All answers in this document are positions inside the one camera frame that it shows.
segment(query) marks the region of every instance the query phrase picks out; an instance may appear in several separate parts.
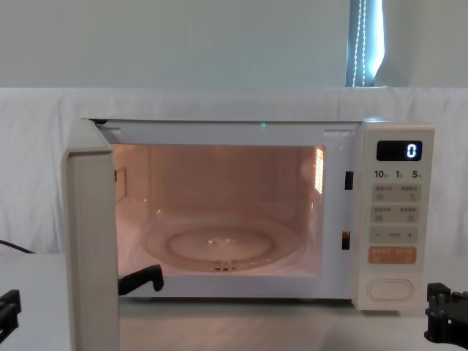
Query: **white cloth backdrop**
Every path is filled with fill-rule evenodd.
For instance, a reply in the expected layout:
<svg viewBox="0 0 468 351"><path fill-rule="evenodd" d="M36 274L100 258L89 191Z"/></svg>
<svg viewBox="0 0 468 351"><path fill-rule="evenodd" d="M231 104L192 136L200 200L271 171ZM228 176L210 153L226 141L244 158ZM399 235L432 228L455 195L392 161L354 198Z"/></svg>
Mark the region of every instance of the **white cloth backdrop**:
<svg viewBox="0 0 468 351"><path fill-rule="evenodd" d="M63 250L59 162L77 118L380 116L436 125L427 252L468 254L467 115L468 89L343 88L289 96L3 89L0 238L37 252Z"/></svg>

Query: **white microwave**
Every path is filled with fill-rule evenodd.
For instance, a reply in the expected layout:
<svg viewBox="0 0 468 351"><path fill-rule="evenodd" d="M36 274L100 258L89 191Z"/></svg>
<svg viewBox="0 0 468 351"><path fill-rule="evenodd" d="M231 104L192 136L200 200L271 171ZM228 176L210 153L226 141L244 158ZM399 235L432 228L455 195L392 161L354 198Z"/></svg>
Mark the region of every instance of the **white microwave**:
<svg viewBox="0 0 468 351"><path fill-rule="evenodd" d="M110 342L118 276L150 265L164 288L128 296L419 306L433 144L431 125L373 118L76 121L62 162L73 335Z"/></svg>

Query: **door release button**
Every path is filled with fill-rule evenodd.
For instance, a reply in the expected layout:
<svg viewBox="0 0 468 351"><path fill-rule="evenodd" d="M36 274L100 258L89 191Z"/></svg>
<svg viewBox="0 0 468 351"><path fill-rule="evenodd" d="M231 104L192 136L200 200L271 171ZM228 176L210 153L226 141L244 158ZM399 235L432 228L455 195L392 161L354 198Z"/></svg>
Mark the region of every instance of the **door release button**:
<svg viewBox="0 0 468 351"><path fill-rule="evenodd" d="M406 279L375 279L367 286L367 295L377 301L402 301L410 298L413 290Z"/></svg>

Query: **microwave door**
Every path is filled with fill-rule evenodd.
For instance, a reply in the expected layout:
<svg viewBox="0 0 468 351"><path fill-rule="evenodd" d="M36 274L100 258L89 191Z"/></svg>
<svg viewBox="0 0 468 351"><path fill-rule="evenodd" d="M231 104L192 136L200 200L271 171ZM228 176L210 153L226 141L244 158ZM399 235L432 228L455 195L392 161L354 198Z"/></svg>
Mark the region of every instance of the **microwave door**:
<svg viewBox="0 0 468 351"><path fill-rule="evenodd" d="M61 179L73 351L119 348L112 153L92 121L72 125Z"/></svg>

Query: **microwave button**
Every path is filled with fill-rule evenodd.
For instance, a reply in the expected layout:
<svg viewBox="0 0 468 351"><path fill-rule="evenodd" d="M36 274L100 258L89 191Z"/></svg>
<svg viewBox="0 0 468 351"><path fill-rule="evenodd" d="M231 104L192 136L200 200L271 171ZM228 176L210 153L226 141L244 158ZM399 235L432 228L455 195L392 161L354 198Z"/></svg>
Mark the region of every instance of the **microwave button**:
<svg viewBox="0 0 468 351"><path fill-rule="evenodd" d="M414 246L370 246L369 263L373 265L414 265L417 252Z"/></svg>
<svg viewBox="0 0 468 351"><path fill-rule="evenodd" d="M417 184L374 184L372 201L387 203L416 203L421 200L421 186Z"/></svg>
<svg viewBox="0 0 468 351"><path fill-rule="evenodd" d="M418 241L418 227L373 225L369 241L371 244L414 244Z"/></svg>
<svg viewBox="0 0 468 351"><path fill-rule="evenodd" d="M414 287L406 279L375 279L367 286L367 295L376 301L402 301L413 294Z"/></svg>
<svg viewBox="0 0 468 351"><path fill-rule="evenodd" d="M371 208L373 223L418 223L417 205L374 205Z"/></svg>

